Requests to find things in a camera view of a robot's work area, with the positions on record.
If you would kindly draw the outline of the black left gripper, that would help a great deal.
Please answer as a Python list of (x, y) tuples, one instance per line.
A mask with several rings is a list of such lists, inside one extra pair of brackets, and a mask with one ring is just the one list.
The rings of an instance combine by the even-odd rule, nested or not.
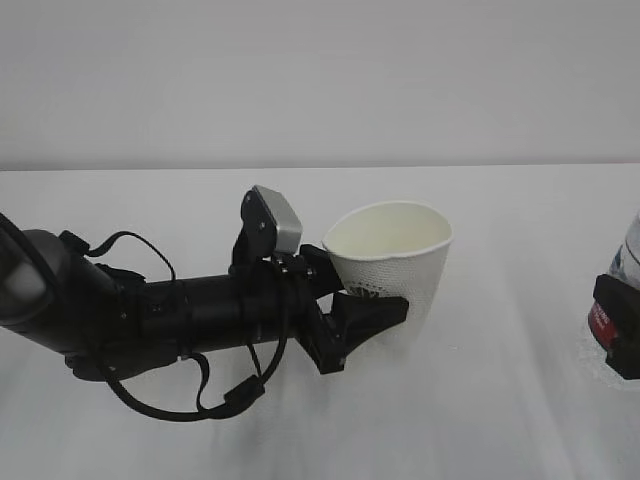
[[(278, 357), (294, 338), (322, 375), (343, 371), (346, 356), (403, 323), (409, 310), (402, 297), (336, 293), (344, 285), (329, 253), (311, 244), (293, 255), (257, 258), (249, 255), (247, 239), (238, 239), (229, 273), (239, 288), (241, 324), (249, 330), (245, 338), (260, 343), (272, 335)], [(329, 316), (318, 300), (334, 293)]]

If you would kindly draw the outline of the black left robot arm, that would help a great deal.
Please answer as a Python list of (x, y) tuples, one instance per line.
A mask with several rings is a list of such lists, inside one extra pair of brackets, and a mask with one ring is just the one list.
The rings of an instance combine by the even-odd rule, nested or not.
[(54, 351), (82, 380), (125, 380), (209, 351), (297, 341), (323, 373), (402, 324), (397, 294), (345, 291), (328, 254), (257, 253), (245, 234), (227, 273), (149, 282), (101, 262), (113, 239), (90, 247), (69, 231), (52, 234), (1, 222), (1, 325)]

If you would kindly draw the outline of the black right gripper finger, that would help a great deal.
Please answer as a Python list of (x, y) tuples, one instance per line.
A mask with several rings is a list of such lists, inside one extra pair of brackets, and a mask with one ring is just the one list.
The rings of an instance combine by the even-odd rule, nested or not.
[(605, 362), (624, 380), (639, 379), (639, 291), (608, 274), (593, 290), (592, 335)]

